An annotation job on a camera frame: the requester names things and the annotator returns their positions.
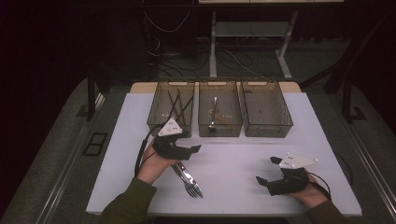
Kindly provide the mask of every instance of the right hand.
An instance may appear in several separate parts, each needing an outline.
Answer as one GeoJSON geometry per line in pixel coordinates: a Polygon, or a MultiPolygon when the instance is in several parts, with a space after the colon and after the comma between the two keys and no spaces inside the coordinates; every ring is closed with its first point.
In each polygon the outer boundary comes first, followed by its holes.
{"type": "MultiPolygon", "coordinates": [[[[308,178],[309,181],[318,183],[312,175],[308,175],[308,178]]],[[[329,201],[329,199],[322,192],[320,192],[319,189],[313,187],[310,184],[308,184],[305,189],[296,193],[290,193],[288,195],[300,201],[302,204],[310,209],[320,205],[321,203],[329,201]]]]}
{"type": "Polygon", "coordinates": [[[158,155],[152,147],[153,142],[154,139],[143,153],[142,161],[144,162],[141,164],[139,174],[136,177],[148,184],[154,183],[168,166],[178,162],[178,160],[168,160],[158,155]]]}

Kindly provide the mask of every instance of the floor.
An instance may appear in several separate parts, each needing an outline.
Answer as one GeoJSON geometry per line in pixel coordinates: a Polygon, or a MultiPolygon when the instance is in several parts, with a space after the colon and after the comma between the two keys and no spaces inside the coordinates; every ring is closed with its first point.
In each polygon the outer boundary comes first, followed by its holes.
{"type": "MultiPolygon", "coordinates": [[[[164,60],[158,64],[158,77],[207,77],[207,39],[199,38],[198,42],[200,47],[196,58],[186,58],[177,49],[166,49],[164,60]]],[[[279,40],[265,38],[220,39],[217,43],[218,76],[265,76],[282,80],[274,54],[279,44],[279,40]]],[[[292,81],[300,83],[332,65],[343,55],[348,44],[347,40],[291,42],[285,58],[292,81]]],[[[395,223],[394,211],[390,212],[395,204],[394,198],[386,195],[391,196],[392,189],[396,189],[396,178],[389,174],[396,168],[396,137],[357,88],[353,89],[352,105],[359,107],[366,119],[352,124],[346,122],[340,113],[342,93],[326,94],[322,89],[325,82],[326,78],[323,78],[303,91],[308,94],[361,204],[362,217],[351,219],[363,224],[395,223]]],[[[70,95],[0,223],[97,223],[98,216],[87,214],[85,208],[130,87],[114,86],[109,93],[99,94],[97,112],[89,122],[85,117],[86,87],[84,80],[70,95]],[[104,148],[97,157],[83,156],[81,152],[93,133],[107,133],[104,148]]],[[[290,224],[310,223],[304,215],[287,217],[287,220],[290,224]]],[[[204,223],[202,219],[195,218],[183,221],[204,223]]],[[[206,221],[274,223],[263,219],[206,221]]],[[[157,219],[155,223],[177,222],[157,219]]]]}

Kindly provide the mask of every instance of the utensil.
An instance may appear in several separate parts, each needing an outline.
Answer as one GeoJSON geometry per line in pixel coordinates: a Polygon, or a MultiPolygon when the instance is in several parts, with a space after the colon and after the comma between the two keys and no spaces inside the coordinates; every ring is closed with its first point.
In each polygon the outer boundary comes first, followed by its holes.
{"type": "Polygon", "coordinates": [[[212,122],[209,124],[209,131],[215,133],[217,131],[215,127],[215,119],[216,119],[216,107],[218,105],[218,97],[215,96],[215,100],[213,101],[213,108],[212,108],[212,122]]]}
{"type": "Polygon", "coordinates": [[[184,188],[186,189],[187,193],[189,193],[189,195],[192,198],[198,198],[199,193],[197,192],[197,189],[195,188],[195,185],[190,183],[183,175],[183,173],[180,171],[180,169],[178,168],[178,166],[176,164],[172,164],[172,168],[174,169],[174,171],[176,172],[176,174],[180,177],[180,179],[183,181],[184,183],[184,188]]]}
{"type": "Polygon", "coordinates": [[[177,167],[181,170],[181,172],[183,173],[183,175],[186,177],[186,180],[188,182],[190,182],[191,184],[193,184],[193,188],[194,188],[194,192],[196,194],[198,194],[198,196],[200,196],[201,198],[204,198],[204,194],[201,190],[201,187],[199,187],[199,185],[197,184],[197,182],[194,180],[194,178],[192,177],[192,175],[189,173],[189,171],[187,171],[186,167],[184,166],[184,164],[181,161],[178,161],[176,163],[177,167]]]}

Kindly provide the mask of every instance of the sleeve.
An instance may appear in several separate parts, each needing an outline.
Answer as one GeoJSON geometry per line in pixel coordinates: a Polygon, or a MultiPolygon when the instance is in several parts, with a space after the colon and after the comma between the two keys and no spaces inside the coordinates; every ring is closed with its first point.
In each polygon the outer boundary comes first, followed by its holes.
{"type": "Polygon", "coordinates": [[[156,191],[150,184],[133,178],[128,189],[107,205],[99,217],[99,223],[131,224],[144,221],[156,191]]]}
{"type": "Polygon", "coordinates": [[[321,203],[306,213],[314,224],[351,224],[331,201],[321,203]]]}

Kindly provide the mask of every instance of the transparent bin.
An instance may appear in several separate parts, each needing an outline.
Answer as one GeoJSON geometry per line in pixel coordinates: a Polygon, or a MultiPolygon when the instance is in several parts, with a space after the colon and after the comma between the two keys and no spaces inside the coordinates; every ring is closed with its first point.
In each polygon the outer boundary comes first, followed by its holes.
{"type": "Polygon", "coordinates": [[[199,135],[201,137],[238,137],[242,123],[235,78],[201,77],[199,79],[199,135]]]}
{"type": "Polygon", "coordinates": [[[174,118],[183,129],[180,137],[191,137],[192,106],[195,89],[195,78],[162,77],[152,100],[148,115],[148,127],[152,129],[174,118]]]}
{"type": "Polygon", "coordinates": [[[240,91],[245,136],[286,137],[293,121],[279,83],[271,78],[242,77],[240,91]]]}

